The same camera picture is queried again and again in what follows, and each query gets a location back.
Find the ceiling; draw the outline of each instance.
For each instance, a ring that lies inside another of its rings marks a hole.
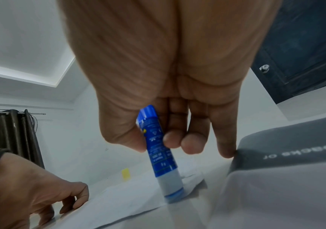
[[[74,59],[55,0],[0,0],[0,93],[73,100],[88,85]]]

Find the dark blue door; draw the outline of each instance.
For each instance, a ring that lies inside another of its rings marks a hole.
[[[276,103],[326,86],[326,0],[284,0],[252,70]]]

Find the hand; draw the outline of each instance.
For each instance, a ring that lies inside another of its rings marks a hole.
[[[43,225],[54,217],[53,203],[62,201],[63,214],[88,199],[84,183],[62,180],[14,154],[0,159],[0,229],[29,229],[31,213],[39,214]]]
[[[233,156],[240,86],[280,0],[58,2],[106,141],[145,151],[136,117],[152,104],[167,147],[202,152],[212,123],[220,154]]]

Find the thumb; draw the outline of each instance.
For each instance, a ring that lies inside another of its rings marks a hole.
[[[139,110],[122,108],[109,101],[99,101],[100,130],[104,139],[109,143],[144,152],[147,147],[136,124],[138,114]]]
[[[29,229],[30,213],[26,210],[28,208],[0,213],[0,229]]]

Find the finger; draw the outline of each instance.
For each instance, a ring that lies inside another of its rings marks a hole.
[[[55,211],[52,205],[47,205],[36,213],[38,213],[41,218],[38,223],[40,226],[48,223],[55,216]]]
[[[87,184],[82,182],[71,182],[70,183],[71,194],[70,196],[76,197],[76,202],[72,208],[77,209],[89,200],[89,187]]]
[[[236,152],[238,100],[220,106],[208,106],[208,116],[217,138],[219,153],[231,158]]]
[[[162,127],[163,133],[166,132],[168,125],[168,98],[156,98],[152,105],[158,115],[160,126]]]
[[[128,110],[110,102],[99,101],[99,123],[104,139],[113,144],[145,152],[146,142],[136,125],[139,110]]]
[[[72,209],[72,206],[76,202],[75,197],[69,196],[62,200],[62,208],[60,214],[65,214]]]
[[[187,132],[188,103],[182,98],[169,98],[168,128],[163,142],[168,148],[178,148]]]
[[[30,213],[28,207],[4,209],[0,213],[0,229],[29,229]]]
[[[190,100],[188,105],[191,118],[181,146],[187,154],[199,154],[204,150],[209,135],[211,122],[208,118],[208,105],[193,100]]]

